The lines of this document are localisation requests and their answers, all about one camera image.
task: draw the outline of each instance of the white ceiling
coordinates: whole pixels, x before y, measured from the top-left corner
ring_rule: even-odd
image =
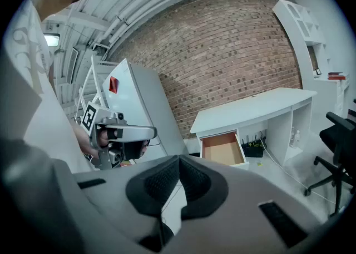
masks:
[[[74,115],[75,98],[78,97],[78,90],[82,85],[66,84],[72,48],[76,45],[93,48],[94,44],[99,42],[113,51],[139,25],[179,1],[181,0],[80,0],[44,21],[44,32],[61,35],[60,45],[51,47],[51,53],[57,51],[53,56],[56,88],[58,100],[67,115]],[[116,26],[108,30],[113,23]],[[102,39],[106,31],[108,36]]]

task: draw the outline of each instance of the brick wall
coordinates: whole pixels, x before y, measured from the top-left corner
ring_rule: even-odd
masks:
[[[187,0],[146,22],[109,61],[155,69],[184,138],[200,110],[276,87],[301,88],[278,0]]]

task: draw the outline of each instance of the white desk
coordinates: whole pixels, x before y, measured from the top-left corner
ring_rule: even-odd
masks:
[[[312,97],[316,94],[315,91],[278,88],[206,109],[198,113],[190,132],[196,133],[203,149],[206,138],[225,133],[235,133],[236,143],[241,148],[241,140],[245,140],[247,135],[266,130],[268,149],[280,164],[284,164],[286,160],[303,151],[308,140]],[[294,149],[289,146],[292,126],[295,131],[300,131],[301,148]],[[244,162],[248,163],[243,152],[242,156]]]

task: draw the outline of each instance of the chair armrest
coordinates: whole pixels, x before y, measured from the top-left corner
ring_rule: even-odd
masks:
[[[327,113],[327,119],[336,124],[338,127],[341,127],[344,131],[353,131],[355,129],[355,125],[332,112]]]

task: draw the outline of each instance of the white wall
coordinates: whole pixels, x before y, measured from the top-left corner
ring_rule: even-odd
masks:
[[[324,33],[334,71],[348,72],[350,86],[345,91],[343,117],[348,109],[356,110],[356,38],[335,0],[295,0],[309,7]]]

